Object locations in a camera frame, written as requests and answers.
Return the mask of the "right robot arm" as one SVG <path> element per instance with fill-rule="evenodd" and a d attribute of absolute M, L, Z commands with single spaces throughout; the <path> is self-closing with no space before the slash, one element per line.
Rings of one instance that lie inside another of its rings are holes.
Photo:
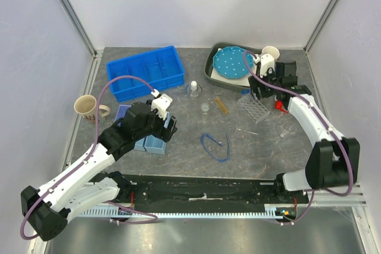
<path fill-rule="evenodd" d="M 321 112 L 310 89 L 298 84 L 295 62 L 278 62 L 261 78 L 251 73 L 251 93 L 258 99 L 275 96 L 293 115 L 313 147 L 305 168 L 284 173 L 273 197 L 287 202 L 299 190 L 325 190 L 348 196 L 357 181 L 360 144 L 339 132 Z"/>

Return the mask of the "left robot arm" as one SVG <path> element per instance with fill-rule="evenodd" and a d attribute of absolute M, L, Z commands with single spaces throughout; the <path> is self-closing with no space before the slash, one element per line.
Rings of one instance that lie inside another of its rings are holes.
<path fill-rule="evenodd" d="M 21 191 L 22 225 L 30 224 L 35 237 L 47 242 L 87 209 L 109 200 L 125 202 L 130 197 L 129 181 L 119 172 L 106 176 L 93 187 L 82 187 L 98 173 L 134 149 L 144 137 L 168 142 L 176 132 L 177 119 L 166 112 L 160 117 L 152 101 L 135 102 L 123 117 L 106 128 L 96 142 L 71 166 L 38 188 Z"/>

